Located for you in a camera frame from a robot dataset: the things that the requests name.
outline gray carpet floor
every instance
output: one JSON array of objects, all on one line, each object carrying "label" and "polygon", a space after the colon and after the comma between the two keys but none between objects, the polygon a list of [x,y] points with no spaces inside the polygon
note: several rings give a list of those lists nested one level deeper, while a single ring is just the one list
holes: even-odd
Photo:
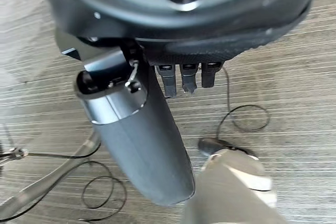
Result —
[{"label": "gray carpet floor", "polygon": [[[16,146],[32,151],[73,153],[91,134],[91,126],[72,91],[81,64],[61,56],[53,40],[54,24],[45,0],[2,0],[0,19],[0,123]],[[259,104],[271,113],[263,131],[241,133],[232,124],[221,137],[252,148],[274,179],[278,210],[290,223],[336,223],[336,0],[314,0],[308,18],[279,41],[249,50],[225,63],[232,82],[232,106]],[[194,169],[205,161],[197,151],[201,136],[213,136],[225,114],[225,76],[211,89],[168,100]],[[258,111],[244,111],[239,123],[257,125]],[[8,134],[0,128],[8,147]],[[145,200],[102,148],[94,157],[125,181],[126,207],[103,223],[178,223],[182,206],[162,208]],[[62,163],[26,158],[5,166],[0,201],[35,182]],[[83,216],[104,216],[109,207],[83,210],[81,188],[98,169],[83,167],[64,180],[34,210],[12,223],[81,223]],[[88,197],[100,201],[106,182]]]}]

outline metal clamp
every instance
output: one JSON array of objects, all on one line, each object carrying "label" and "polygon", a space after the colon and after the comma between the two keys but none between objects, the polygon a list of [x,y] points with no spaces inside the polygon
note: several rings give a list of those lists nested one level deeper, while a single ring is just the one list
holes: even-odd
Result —
[{"label": "metal clamp", "polygon": [[104,90],[82,92],[85,72],[77,76],[75,93],[93,124],[109,124],[137,113],[147,100],[148,74],[138,60],[131,60],[133,67],[127,81],[110,83]]}]

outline black handle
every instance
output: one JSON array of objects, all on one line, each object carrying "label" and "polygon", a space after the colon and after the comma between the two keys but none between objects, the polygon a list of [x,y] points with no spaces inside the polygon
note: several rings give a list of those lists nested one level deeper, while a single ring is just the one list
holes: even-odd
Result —
[{"label": "black handle", "polygon": [[146,198],[171,206],[194,194],[190,160],[152,68],[144,107],[117,122],[93,127]]}]

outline black cable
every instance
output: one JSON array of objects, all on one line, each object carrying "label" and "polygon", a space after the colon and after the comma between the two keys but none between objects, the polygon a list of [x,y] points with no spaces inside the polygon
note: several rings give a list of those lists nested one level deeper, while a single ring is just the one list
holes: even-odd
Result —
[{"label": "black cable", "polygon": [[[98,148],[96,148],[93,152],[87,154],[87,155],[84,155],[84,156],[67,156],[67,155],[59,155],[59,154],[49,154],[49,153],[39,153],[39,154],[43,154],[43,156],[46,156],[46,157],[53,157],[53,158],[67,158],[67,157],[71,157],[71,158],[85,158],[85,157],[88,157],[88,156],[91,156],[93,153],[95,153]],[[98,176],[92,180],[90,180],[84,187],[83,189],[83,192],[81,194],[81,201],[82,203],[88,208],[88,209],[97,209],[97,208],[100,208],[102,206],[104,206],[111,198],[112,194],[113,194],[113,191],[114,191],[114,182],[117,182],[118,184],[120,184],[123,188],[123,191],[124,191],[124,198],[121,200],[122,201],[122,205],[116,210],[114,211],[112,214],[108,215],[108,216],[105,216],[105,217],[102,217],[102,218],[96,218],[96,219],[86,219],[86,218],[79,218],[78,220],[81,220],[81,221],[85,221],[85,222],[92,222],[92,221],[102,221],[102,220],[106,220],[106,219],[109,219],[111,218],[112,216],[116,215],[117,213],[119,213],[122,208],[125,206],[126,204],[126,201],[127,201],[127,189],[125,187],[125,184],[123,183],[123,181],[113,177],[111,171],[109,170],[109,168],[101,163],[101,162],[98,162],[98,161],[85,161],[85,162],[82,162],[76,166],[74,166],[73,168],[69,169],[68,171],[66,171],[65,173],[63,173],[46,191],[45,193],[35,202],[33,203],[30,207],[28,207],[26,210],[22,211],[21,213],[17,214],[17,215],[14,215],[12,217],[9,217],[9,218],[6,218],[6,219],[0,219],[0,223],[1,222],[7,222],[7,221],[11,221],[11,220],[14,220],[22,215],[24,215],[25,213],[29,212],[30,210],[32,210],[38,203],[40,203],[46,196],[47,194],[53,190],[57,185],[58,183],[60,183],[65,177],[67,177],[71,172],[73,172],[75,169],[77,169],[78,167],[84,165],[84,164],[98,164],[100,166],[102,166],[108,173],[108,175],[104,175],[104,176]],[[110,178],[111,179],[111,182],[112,182],[112,187],[111,187],[111,191],[110,191],[110,194],[109,196],[106,198],[106,200],[101,203],[100,205],[98,206],[95,206],[95,207],[91,207],[86,201],[85,201],[85,192],[88,188],[88,186],[90,184],[92,184],[94,181],[96,181],[97,179],[100,179],[100,178]]]},{"label": "black cable", "polygon": [[[226,115],[223,117],[223,119],[221,120],[221,122],[219,123],[219,125],[217,126],[217,130],[216,130],[216,140],[218,141],[221,141],[219,139],[219,134],[221,133],[221,127],[224,123],[224,121],[228,118],[228,116],[230,116],[230,119],[231,119],[231,122],[241,131],[245,131],[245,132],[256,132],[256,131],[260,131],[261,129],[265,128],[267,125],[269,125],[269,122],[270,122],[270,114],[268,112],[268,110],[266,110],[265,108],[263,108],[262,106],[259,106],[259,105],[255,105],[255,104],[246,104],[246,105],[240,105],[238,107],[235,107],[233,109],[231,109],[231,104],[230,104],[230,78],[229,78],[229,74],[228,72],[226,71],[226,69],[224,67],[222,67],[222,70],[224,71],[224,74],[225,74],[225,77],[226,77],[226,98],[227,98],[227,113]],[[260,127],[257,127],[257,128],[246,128],[246,127],[242,127],[242,126],[239,126],[237,123],[236,123],[236,120],[234,118],[234,116],[232,115],[233,112],[235,112],[236,110],[239,110],[241,108],[246,108],[246,107],[253,107],[253,108],[258,108],[262,111],[265,112],[266,114],[266,122],[265,124],[263,124],[262,126]]]},{"label": "black cable", "polygon": [[97,150],[100,148],[101,143],[98,144],[97,148],[92,151],[89,154],[83,155],[83,156],[72,156],[72,155],[63,155],[63,154],[56,154],[56,153],[43,153],[43,152],[29,152],[28,156],[35,156],[35,157],[55,157],[55,158],[66,158],[66,159],[80,159],[80,158],[86,158],[94,153],[97,152]]},{"label": "black cable", "polygon": [[2,153],[2,154],[0,154],[0,158],[3,158],[3,157],[9,157],[9,156],[12,156],[12,153],[11,153],[11,152],[6,152],[6,153]]}]

